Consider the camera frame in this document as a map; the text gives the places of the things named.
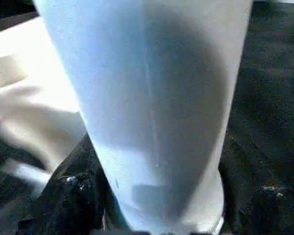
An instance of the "white tube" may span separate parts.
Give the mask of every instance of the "white tube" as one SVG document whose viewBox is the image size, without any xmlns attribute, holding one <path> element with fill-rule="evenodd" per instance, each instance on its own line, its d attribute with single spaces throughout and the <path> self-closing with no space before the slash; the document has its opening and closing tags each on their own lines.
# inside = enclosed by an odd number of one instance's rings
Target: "white tube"
<svg viewBox="0 0 294 235">
<path fill-rule="evenodd" d="M 215 232 L 251 0 L 36 2 L 129 228 Z"/>
</svg>

